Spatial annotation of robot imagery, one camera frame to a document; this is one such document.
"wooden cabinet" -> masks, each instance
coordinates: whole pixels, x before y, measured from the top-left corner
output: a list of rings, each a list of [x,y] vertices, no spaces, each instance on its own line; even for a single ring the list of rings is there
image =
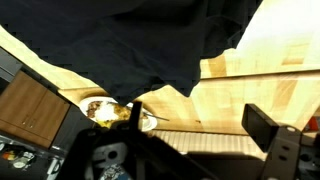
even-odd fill
[[[67,102],[47,91],[28,122],[27,128],[43,138],[53,140],[68,108]]]
[[[49,147],[69,106],[20,71],[0,96],[0,130]]]
[[[0,120],[24,128],[47,89],[19,72],[0,96]]]

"cabinet handle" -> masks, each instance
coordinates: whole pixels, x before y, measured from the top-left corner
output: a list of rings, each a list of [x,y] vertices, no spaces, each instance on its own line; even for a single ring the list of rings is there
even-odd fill
[[[29,119],[29,115],[26,115],[24,120],[22,121],[22,124],[25,125],[27,123],[27,120]]]
[[[29,128],[33,128],[34,127],[34,123],[36,122],[36,120],[35,119],[33,119],[32,121],[31,121],[31,124],[30,124],[30,126],[29,126]]]

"plate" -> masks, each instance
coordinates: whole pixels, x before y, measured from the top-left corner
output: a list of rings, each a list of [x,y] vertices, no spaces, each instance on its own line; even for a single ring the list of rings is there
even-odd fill
[[[88,105],[93,101],[103,101],[103,102],[117,103],[117,101],[115,101],[114,99],[112,99],[110,97],[95,96],[95,97],[85,98],[79,104],[79,108],[80,108],[81,112],[85,116],[87,116]],[[133,104],[129,103],[127,105],[127,107],[132,108]],[[147,111],[144,108],[142,108],[142,112],[145,112],[145,113],[148,113],[148,114],[152,115],[149,111]],[[158,122],[157,122],[156,118],[148,116],[148,119],[142,125],[142,131],[143,132],[150,131],[150,130],[154,129],[157,126],[157,124],[158,124]]]

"wooden countertop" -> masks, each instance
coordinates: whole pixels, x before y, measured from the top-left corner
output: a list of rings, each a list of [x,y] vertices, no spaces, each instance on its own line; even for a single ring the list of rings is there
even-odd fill
[[[236,50],[201,61],[202,80],[190,98],[166,86],[138,99],[172,120],[161,121],[160,129],[243,134],[244,103],[255,103],[273,119],[301,129],[320,105],[319,71],[307,72],[320,69],[316,7],[316,0],[264,0]],[[76,105],[84,97],[108,95],[92,81],[39,59],[3,28],[0,46]],[[278,72],[287,74],[268,75]]]

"black fabric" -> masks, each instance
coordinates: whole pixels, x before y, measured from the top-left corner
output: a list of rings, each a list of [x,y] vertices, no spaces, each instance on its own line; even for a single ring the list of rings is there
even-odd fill
[[[125,105],[171,85],[189,96],[200,59],[235,48],[256,0],[1,0],[0,24],[40,58]]]

